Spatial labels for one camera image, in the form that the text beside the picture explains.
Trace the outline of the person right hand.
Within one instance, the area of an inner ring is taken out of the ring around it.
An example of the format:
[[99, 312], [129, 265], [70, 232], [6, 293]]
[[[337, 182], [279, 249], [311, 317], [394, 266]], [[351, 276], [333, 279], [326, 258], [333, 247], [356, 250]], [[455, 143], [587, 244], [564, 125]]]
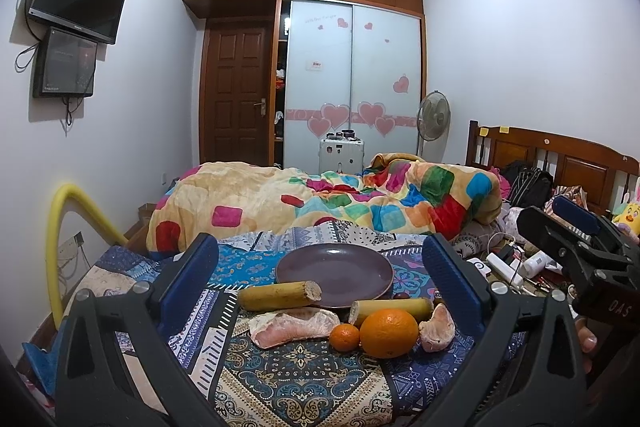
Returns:
[[577, 317], [575, 327], [580, 350], [582, 350], [582, 366], [584, 367], [584, 372], [588, 374], [592, 366], [590, 355], [596, 349], [598, 340], [596, 335], [588, 329], [585, 317]]

